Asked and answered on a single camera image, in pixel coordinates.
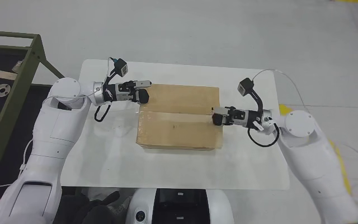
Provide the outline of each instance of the black cable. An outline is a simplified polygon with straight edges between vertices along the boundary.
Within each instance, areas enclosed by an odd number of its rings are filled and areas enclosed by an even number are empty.
[[[110,107],[111,107],[111,104],[108,105],[108,107],[107,107],[107,109],[106,109],[106,112],[104,113],[104,115],[102,116],[102,118],[101,118],[101,119],[97,119],[97,114],[98,114],[98,112],[100,111],[100,108],[101,108],[101,106],[98,106],[98,107],[97,107],[97,110],[96,110],[96,112],[95,112],[95,121],[97,121],[97,122],[102,122],[102,121],[104,120],[105,116],[107,115],[108,111],[110,110]]]
[[[274,126],[277,131],[277,136],[276,136],[275,140],[273,142],[271,142],[270,144],[264,145],[264,144],[260,144],[260,143],[256,142],[251,136],[251,133],[250,133],[251,128],[247,128],[247,134],[248,134],[249,138],[251,139],[251,141],[253,141],[256,145],[263,147],[263,148],[270,147],[270,146],[273,146],[277,142],[277,140],[279,140],[279,137],[280,137],[279,127],[277,126],[276,123],[274,124]]]

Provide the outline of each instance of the white table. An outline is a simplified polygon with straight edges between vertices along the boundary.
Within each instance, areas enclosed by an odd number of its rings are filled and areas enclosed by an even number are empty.
[[[111,83],[151,80],[153,83],[214,86],[220,88],[221,106],[257,109],[242,97],[238,83],[259,70],[128,62],[129,73]],[[103,81],[106,60],[85,60],[79,81]],[[274,76],[255,79],[264,108],[279,112]],[[139,105],[114,102],[102,123],[88,114],[82,135],[69,153],[61,176],[64,186],[206,189],[288,189],[288,167],[278,145],[256,146],[246,128],[224,127],[223,148],[213,151],[144,150],[135,143]],[[252,132],[269,143],[273,136]]]

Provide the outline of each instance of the black cloth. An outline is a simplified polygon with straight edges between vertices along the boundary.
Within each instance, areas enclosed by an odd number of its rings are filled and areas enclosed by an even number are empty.
[[[113,192],[104,200],[90,201],[85,195],[64,195],[54,224],[114,224],[115,217],[107,205],[119,199]]]

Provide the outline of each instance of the gray floor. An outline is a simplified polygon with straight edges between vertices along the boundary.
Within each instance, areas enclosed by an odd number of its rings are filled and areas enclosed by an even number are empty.
[[[0,30],[39,33],[48,59],[77,78],[85,59],[278,68],[328,137],[358,148],[358,4],[327,0],[11,0]],[[12,40],[0,39],[12,44]],[[301,105],[277,74],[279,101]],[[44,68],[36,81],[53,83]],[[358,154],[340,145],[358,195]],[[319,223],[291,175],[287,191],[226,191],[236,223]]]

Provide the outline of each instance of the white cable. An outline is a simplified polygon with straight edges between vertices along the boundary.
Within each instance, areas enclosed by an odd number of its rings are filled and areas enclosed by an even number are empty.
[[[99,90],[101,90],[102,87],[103,87],[103,85],[104,85],[105,82],[106,82],[107,77],[108,77],[108,73],[109,73],[109,70],[110,70],[110,59],[111,59],[110,57],[108,57],[108,59],[107,59],[107,73],[106,73],[106,78],[105,78],[105,80],[103,81],[101,87],[97,88],[97,89],[95,90],[95,92],[93,92],[93,93],[91,93],[91,94],[89,94],[89,95],[87,95],[87,96],[77,96],[77,97],[49,96],[49,97],[47,97],[47,98],[43,101],[43,104],[44,104],[45,101],[48,100],[49,98],[54,98],[54,97],[55,97],[55,98],[64,98],[64,99],[81,99],[81,98],[86,98],[86,97],[92,96],[93,94],[95,94],[96,92],[98,92]]]
[[[306,107],[306,105],[305,105],[304,102],[303,102],[302,96],[301,96],[301,94],[300,94],[300,91],[298,91],[298,88],[297,88],[295,82],[294,82],[288,75],[286,75],[284,72],[282,72],[282,71],[280,71],[280,70],[277,70],[277,69],[274,69],[274,68],[264,69],[264,70],[261,70],[260,72],[258,72],[258,73],[252,78],[252,81],[256,78],[256,76],[258,76],[258,75],[261,74],[262,72],[266,72],[266,71],[279,72],[280,74],[283,74],[284,76],[286,76],[286,77],[292,82],[292,84],[295,86],[296,91],[297,91],[297,93],[298,93],[298,96],[299,96],[300,99],[301,99],[302,105],[303,105],[304,108],[309,112],[308,108]]]
[[[33,139],[31,139],[31,140],[27,143],[27,145],[26,145],[26,147],[25,147],[25,150],[24,150],[24,152],[23,152],[22,164],[21,164],[21,166],[20,166],[20,172],[18,173],[17,178],[20,177],[20,175],[22,174],[23,170],[25,169],[25,166],[26,166],[26,164],[25,164],[26,152],[27,152],[27,148],[29,147],[29,145],[30,145],[30,143],[32,142],[32,140],[33,140]],[[11,185],[11,184],[0,185],[0,188],[2,188],[3,186],[10,186],[10,185]]]
[[[26,151],[27,151],[27,148],[29,147],[30,143],[32,142],[32,140],[33,140],[33,139],[31,139],[31,140],[27,143],[26,148],[25,148],[25,150],[24,150],[24,152],[23,152],[22,164],[21,164],[21,166],[20,166],[20,172],[18,173],[18,177],[17,177],[17,178],[20,177],[20,175],[22,174],[23,170],[25,169],[25,166],[26,166],[26,163],[25,163]]]

